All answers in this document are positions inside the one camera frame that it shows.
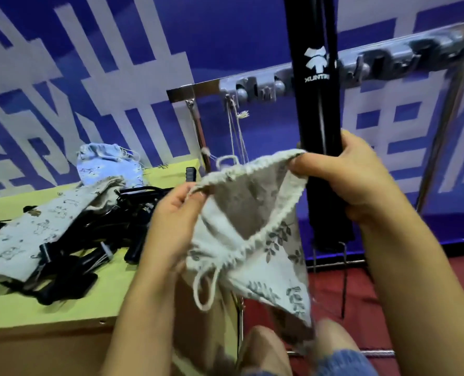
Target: light blue bag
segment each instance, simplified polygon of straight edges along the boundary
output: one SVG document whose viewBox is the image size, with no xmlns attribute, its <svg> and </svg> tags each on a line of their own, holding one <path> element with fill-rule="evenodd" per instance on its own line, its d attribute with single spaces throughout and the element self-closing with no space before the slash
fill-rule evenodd
<svg viewBox="0 0 464 376">
<path fill-rule="evenodd" d="M 84 185 L 112 175 L 124 177 L 127 189 L 148 185 L 143 179 L 140 158 L 117 144 L 82 145 L 78 152 L 77 170 Z"/>
</svg>

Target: right hand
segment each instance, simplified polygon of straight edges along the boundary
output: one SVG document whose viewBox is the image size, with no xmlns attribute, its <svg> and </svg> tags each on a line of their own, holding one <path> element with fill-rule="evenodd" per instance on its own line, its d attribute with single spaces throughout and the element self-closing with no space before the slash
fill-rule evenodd
<svg viewBox="0 0 464 376">
<path fill-rule="evenodd" d="M 347 215 L 356 222 L 390 208 L 391 201 L 407 202 L 366 141 L 342 129 L 342 144 L 344 150 L 340 156 L 305 153 L 291 161 L 290 170 L 328 181 L 336 194 L 349 204 Z"/>
</svg>

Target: patterned cloth bag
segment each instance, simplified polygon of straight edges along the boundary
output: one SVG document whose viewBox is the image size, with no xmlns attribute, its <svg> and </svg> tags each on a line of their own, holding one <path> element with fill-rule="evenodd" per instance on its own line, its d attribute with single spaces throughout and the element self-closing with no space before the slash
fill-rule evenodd
<svg viewBox="0 0 464 376">
<path fill-rule="evenodd" d="M 41 244 L 58 241 L 85 209 L 104 208 L 109 190 L 122 187 L 122 177 L 107 177 L 60 192 L 52 201 L 10 221 L 0 230 L 0 275 L 27 281 L 39 265 Z"/>
<path fill-rule="evenodd" d="M 86 186 L 112 176 L 122 176 L 127 189 L 147 186 L 140 158 L 117 144 L 82 145 L 78 152 L 77 171 Z"/>
<path fill-rule="evenodd" d="M 295 206 L 307 179 L 288 170 L 304 153 L 293 149 L 236 164 L 205 176 L 190 193 L 207 190 L 187 256 L 197 306 L 213 303 L 216 283 L 236 294 L 280 308 L 311 326 L 310 298 Z M 209 299 L 199 300 L 211 278 Z"/>
</svg>

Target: denim shorts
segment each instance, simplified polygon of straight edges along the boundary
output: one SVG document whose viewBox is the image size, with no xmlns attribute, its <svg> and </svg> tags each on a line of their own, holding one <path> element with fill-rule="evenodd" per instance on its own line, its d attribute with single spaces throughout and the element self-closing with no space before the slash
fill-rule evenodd
<svg viewBox="0 0 464 376">
<path fill-rule="evenodd" d="M 244 376 L 276 376 L 267 371 L 247 373 Z M 324 358 L 314 376 L 378 376 L 375 369 L 360 352 L 342 349 Z"/>
</svg>

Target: blue backdrop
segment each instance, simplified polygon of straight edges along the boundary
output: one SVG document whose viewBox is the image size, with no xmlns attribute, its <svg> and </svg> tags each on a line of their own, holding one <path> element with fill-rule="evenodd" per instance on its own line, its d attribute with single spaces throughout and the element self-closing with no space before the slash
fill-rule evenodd
<svg viewBox="0 0 464 376">
<path fill-rule="evenodd" d="M 464 0 L 336 4 L 340 49 L 464 21 Z M 75 152 L 91 141 L 138 151 L 147 166 L 194 158 L 188 112 L 165 90 L 289 60 L 283 0 L 0 0 L 0 196 L 78 181 Z M 343 126 L 412 201 L 449 77 L 342 92 Z M 211 152 L 230 154 L 222 102 L 198 106 Z M 250 158 L 296 145 L 292 98 L 245 108 Z M 449 135 L 425 210 L 444 241 L 464 238 L 464 99 Z M 306 226 L 305 201 L 298 216 Z"/>
</svg>

